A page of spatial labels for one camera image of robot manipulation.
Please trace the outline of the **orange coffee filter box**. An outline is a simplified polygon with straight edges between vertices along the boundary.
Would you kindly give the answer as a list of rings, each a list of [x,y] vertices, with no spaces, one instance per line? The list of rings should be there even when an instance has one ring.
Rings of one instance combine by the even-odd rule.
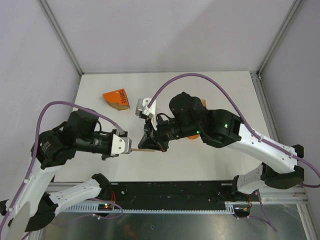
[[[130,109],[130,103],[124,88],[102,94],[106,103],[118,111]]]

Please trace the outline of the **orange glass carafe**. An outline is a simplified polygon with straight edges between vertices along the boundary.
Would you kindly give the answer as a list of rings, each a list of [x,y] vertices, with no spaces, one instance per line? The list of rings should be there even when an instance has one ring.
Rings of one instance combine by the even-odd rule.
[[[198,137],[200,137],[199,134],[197,134],[197,135],[192,135],[192,136],[188,136],[187,138],[190,139],[190,140],[195,140],[195,139],[197,139]]]

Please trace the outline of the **brown paper coffee filter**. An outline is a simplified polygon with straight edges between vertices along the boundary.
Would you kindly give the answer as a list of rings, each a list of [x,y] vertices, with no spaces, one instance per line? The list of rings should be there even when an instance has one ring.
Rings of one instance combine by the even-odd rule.
[[[200,101],[201,101],[203,107],[207,110],[208,108],[207,108],[206,100],[205,99],[201,99]]]

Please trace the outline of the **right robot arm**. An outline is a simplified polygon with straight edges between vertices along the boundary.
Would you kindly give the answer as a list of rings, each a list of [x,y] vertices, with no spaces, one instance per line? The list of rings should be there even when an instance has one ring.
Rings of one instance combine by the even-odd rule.
[[[198,97],[182,92],[169,102],[173,117],[163,119],[164,114],[157,112],[155,103],[148,107],[150,102],[149,98],[140,98],[136,106],[136,115],[145,120],[140,150],[166,152],[170,141],[199,135],[211,147],[234,149],[261,162],[248,173],[234,177],[230,194],[235,200],[242,201],[265,186],[286,190],[304,181],[304,169],[297,164],[294,147],[274,140],[268,145],[267,137],[254,135],[232,112],[209,110]]]

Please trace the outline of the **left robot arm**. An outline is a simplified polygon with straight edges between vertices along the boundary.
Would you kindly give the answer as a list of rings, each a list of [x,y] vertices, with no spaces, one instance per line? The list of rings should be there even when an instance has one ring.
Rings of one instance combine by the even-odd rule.
[[[111,200],[110,181],[101,173],[60,192],[46,189],[57,172],[76,152],[100,154],[103,160],[129,152],[127,132],[116,127],[111,132],[101,129],[99,116],[90,110],[73,111],[59,126],[40,133],[31,149],[31,163],[23,186],[11,199],[0,203],[4,222],[11,226],[25,203],[29,217],[24,232],[38,231],[52,222],[65,209],[88,199]]]

